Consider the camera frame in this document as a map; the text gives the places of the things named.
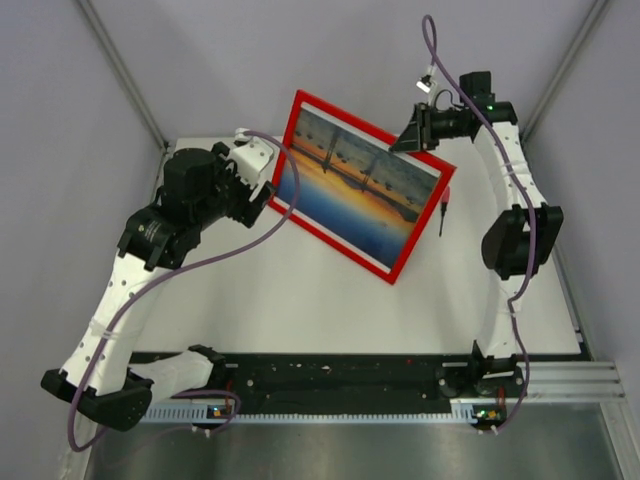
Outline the red picture frame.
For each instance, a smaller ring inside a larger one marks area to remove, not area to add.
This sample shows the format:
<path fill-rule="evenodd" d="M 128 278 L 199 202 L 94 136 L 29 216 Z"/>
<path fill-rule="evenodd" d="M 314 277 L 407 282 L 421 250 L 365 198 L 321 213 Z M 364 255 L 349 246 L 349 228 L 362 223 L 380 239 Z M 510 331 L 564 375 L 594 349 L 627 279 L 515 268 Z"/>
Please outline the red picture frame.
<path fill-rule="evenodd" d="M 286 152 L 280 154 L 272 177 L 272 182 L 276 186 L 277 191 L 270 202 L 271 207 L 281 214 L 288 215 L 289 218 L 298 226 L 302 227 L 307 232 L 322 240 L 335 250 L 339 251 L 341 254 L 345 255 L 363 268 L 369 270 L 371 273 L 380 277 L 387 283 L 395 283 L 407 260 L 412 254 L 415 246 L 417 245 L 418 240 L 420 239 L 420 236 L 422 235 L 425 227 L 434 215 L 445 187 L 449 186 L 456 170 L 455 166 L 437 158 L 430 153 L 391 152 L 396 155 L 407 154 L 419 161 L 424 162 L 425 164 L 437 170 L 440 173 L 440 178 L 430 199 L 427 201 L 422 215 L 417 222 L 416 229 L 413 233 L 411 233 L 409 241 L 401 253 L 398 262 L 391 269 L 385 270 L 378 264 L 369 261 L 358 252 L 348 249 L 346 245 L 340 243 L 336 239 L 331 238 L 328 234 L 322 232 L 319 228 L 310 225 L 309 222 L 301 218 L 301 215 L 296 210 L 297 202 L 300 196 L 299 172 L 296 165 L 296 159 L 294 155 L 289 151 L 289 146 L 291 145 L 291 138 L 293 135 L 293 127 L 295 125 L 295 121 L 303 105 L 316 107 L 332 116 L 337 117 L 340 120 L 347 122 L 350 125 L 355 126 L 358 129 L 362 129 L 365 132 L 386 142 L 389 147 L 396 140 L 395 135 L 369 123 L 366 120 L 357 117 L 352 113 L 347 112 L 346 110 L 326 100 L 321 99 L 318 96 L 315 96 L 304 90 L 297 91 L 294 96 L 289 119 L 282 139 L 282 142 L 286 146 L 287 150 Z"/>

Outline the red handled screwdriver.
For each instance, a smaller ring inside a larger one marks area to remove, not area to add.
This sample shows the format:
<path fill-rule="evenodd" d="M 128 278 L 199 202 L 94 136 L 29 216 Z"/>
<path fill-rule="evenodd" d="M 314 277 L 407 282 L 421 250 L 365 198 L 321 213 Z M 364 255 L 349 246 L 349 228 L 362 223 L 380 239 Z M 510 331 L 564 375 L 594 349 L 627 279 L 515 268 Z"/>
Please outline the red handled screwdriver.
<path fill-rule="evenodd" d="M 439 224 L 439 230 L 438 230 L 439 237 L 441 237 L 443 233 L 444 220 L 445 220 L 449 200 L 450 200 L 450 187 L 446 186 L 440 198 L 440 224 Z"/>

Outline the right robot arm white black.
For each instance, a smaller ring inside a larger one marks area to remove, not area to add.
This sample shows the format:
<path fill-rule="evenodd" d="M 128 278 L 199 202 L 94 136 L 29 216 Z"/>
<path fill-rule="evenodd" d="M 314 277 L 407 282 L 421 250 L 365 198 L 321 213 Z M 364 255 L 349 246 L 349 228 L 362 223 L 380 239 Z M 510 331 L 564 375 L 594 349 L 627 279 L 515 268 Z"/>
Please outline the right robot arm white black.
<path fill-rule="evenodd" d="M 438 372 L 440 390 L 451 397 L 467 389 L 480 396 L 494 396 L 501 389 L 520 395 L 524 371 L 517 362 L 526 350 L 517 317 L 533 277 L 550 257 L 564 214 L 536 186 L 514 107 L 496 101 L 490 72 L 461 76 L 454 85 L 461 103 L 446 110 L 436 106 L 441 90 L 432 70 L 417 86 L 428 100 L 415 104 L 391 151 L 425 153 L 443 140 L 470 139 L 489 175 L 497 206 L 497 217 L 481 240 L 482 261 L 493 275 L 483 325 L 466 365 Z"/>

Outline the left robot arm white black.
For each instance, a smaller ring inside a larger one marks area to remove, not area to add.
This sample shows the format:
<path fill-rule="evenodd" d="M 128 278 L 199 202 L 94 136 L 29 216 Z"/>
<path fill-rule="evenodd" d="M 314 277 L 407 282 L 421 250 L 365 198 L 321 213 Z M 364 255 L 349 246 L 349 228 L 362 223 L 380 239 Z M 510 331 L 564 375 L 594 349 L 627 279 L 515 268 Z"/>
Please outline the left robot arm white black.
<path fill-rule="evenodd" d="M 160 293 L 158 279 L 176 273 L 222 219 L 252 227 L 275 193 L 260 180 L 271 146 L 246 137 L 233 145 L 184 148 L 165 163 L 154 200 L 126 222 L 103 297 L 73 354 L 45 372 L 41 386 L 99 425 L 125 432 L 150 405 L 197 389 L 216 396 L 226 387 L 224 358 L 209 347 L 146 365 L 130 362 Z"/>

